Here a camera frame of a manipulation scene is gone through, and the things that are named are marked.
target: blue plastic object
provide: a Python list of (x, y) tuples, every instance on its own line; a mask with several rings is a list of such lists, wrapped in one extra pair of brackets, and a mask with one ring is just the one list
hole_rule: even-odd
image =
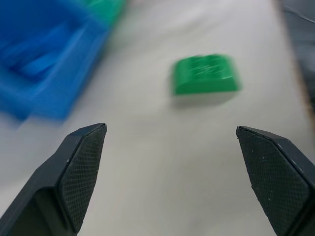
[(67, 0), (1, 0), (0, 110), (64, 119), (108, 33)]

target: blue container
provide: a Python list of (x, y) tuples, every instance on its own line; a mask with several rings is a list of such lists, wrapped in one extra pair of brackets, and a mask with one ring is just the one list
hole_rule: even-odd
[(0, 64), (0, 110), (10, 112), (19, 119), (31, 114), (64, 119), (83, 88), (109, 33), (109, 28), (87, 10), (67, 0), (0, 1), (2, 42), (32, 37), (64, 24), (70, 30), (63, 35), (68, 38), (63, 38), (64, 45), (59, 48), (58, 54), (51, 58), (45, 56), (27, 65), (27, 72), (31, 74), (43, 70), (48, 64), (53, 65), (41, 74), (39, 80), (10, 69), (7, 63)]

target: green block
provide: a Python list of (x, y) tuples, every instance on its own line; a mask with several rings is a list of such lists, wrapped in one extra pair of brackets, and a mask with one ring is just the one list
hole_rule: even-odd
[(81, 1), (92, 13), (104, 23), (113, 25), (124, 4), (125, 0), (78, 0)]
[(237, 91), (240, 88), (230, 57), (195, 56), (178, 61), (174, 66), (175, 94)]

